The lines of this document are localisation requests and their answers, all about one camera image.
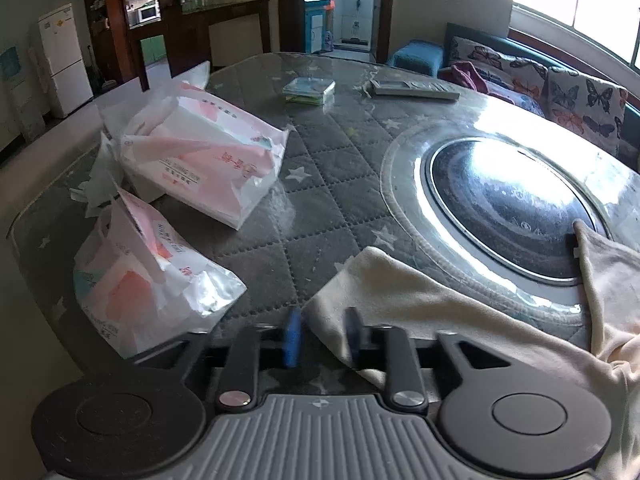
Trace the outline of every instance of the refrigerator door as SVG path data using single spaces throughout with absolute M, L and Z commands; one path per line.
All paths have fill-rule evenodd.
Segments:
M 82 60 L 51 78 L 54 114 L 63 119 L 94 96 Z
M 38 22 L 38 27 L 50 76 L 82 59 L 71 6 L 47 16 Z

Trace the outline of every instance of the dark round glass plate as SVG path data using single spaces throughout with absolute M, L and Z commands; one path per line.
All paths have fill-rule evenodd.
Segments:
M 544 162 L 499 140 L 460 139 L 437 150 L 426 171 L 443 211 L 489 256 L 544 281 L 580 277 L 572 224 L 594 224 Z

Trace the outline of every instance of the wooden counter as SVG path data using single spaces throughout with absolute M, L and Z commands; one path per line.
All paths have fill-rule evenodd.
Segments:
M 204 61 L 212 62 L 209 39 L 211 25 L 257 14 L 260 19 L 262 51 L 271 52 L 269 0 L 218 4 L 193 10 L 182 10 L 182 7 L 173 6 L 163 9 L 161 14 L 161 20 L 129 30 L 129 43 L 136 75 L 140 78 L 143 91 L 149 90 L 149 81 L 146 78 L 140 41 L 147 38 L 164 36 L 169 70 L 171 76 L 175 77 Z

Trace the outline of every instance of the window frame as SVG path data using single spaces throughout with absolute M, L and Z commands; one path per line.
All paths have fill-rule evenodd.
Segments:
M 542 18 L 545 18 L 546 20 L 549 20 L 550 22 L 553 22 L 556 25 L 559 25 L 560 27 L 565 28 L 566 30 L 570 30 L 574 34 L 577 34 L 578 36 L 583 38 L 584 40 L 589 41 L 590 43 L 594 44 L 599 49 L 604 50 L 604 52 L 606 52 L 610 56 L 614 57 L 620 63 L 624 64 L 625 66 L 629 67 L 631 70 L 636 72 L 638 75 L 640 75 L 640 66 L 636 66 L 636 62 L 638 62 L 640 60 L 639 59 L 639 52 L 638 52 L 640 50 L 640 19 L 638 19 L 638 31 L 636 32 L 636 44 L 634 46 L 634 52 L 633 52 L 633 54 L 631 56 L 631 61 L 627 61 L 626 59 L 623 59 L 622 57 L 620 57 L 618 54 L 616 54 L 612 50 L 608 49 L 603 44 L 599 43 L 598 41 L 594 40 L 593 38 L 590 38 L 586 34 L 581 33 L 579 30 L 577 30 L 575 28 L 575 17 L 578 14 L 578 3 L 579 3 L 579 1 L 580 0 L 575 0 L 574 19 L 573 19 L 571 25 L 567 25 L 566 23 L 563 23 L 563 22 L 561 22 L 559 20 L 556 20 L 555 18 L 552 18 L 551 16 L 549 16 L 548 14 L 545 14 L 544 12 L 540 12 L 539 10 L 533 9 L 532 7 L 529 7 L 529 6 L 526 6 L 526 5 L 523 5 L 523 4 L 519 4 L 517 2 L 513 2 L 513 7 L 517 7 L 519 9 L 524 9 L 524 10 L 526 10 L 528 12 L 531 12 L 533 14 L 541 16 Z

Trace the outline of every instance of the pink cloth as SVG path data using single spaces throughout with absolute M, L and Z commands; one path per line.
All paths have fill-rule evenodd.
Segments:
M 486 85 L 486 81 L 480 77 L 476 67 L 469 61 L 456 61 L 451 63 L 448 68 L 438 72 L 438 78 L 463 86 L 464 88 L 469 88 L 470 90 L 475 90 L 481 94 L 497 97 L 498 99 L 507 101 L 509 104 L 515 104 L 512 99 L 490 91 Z

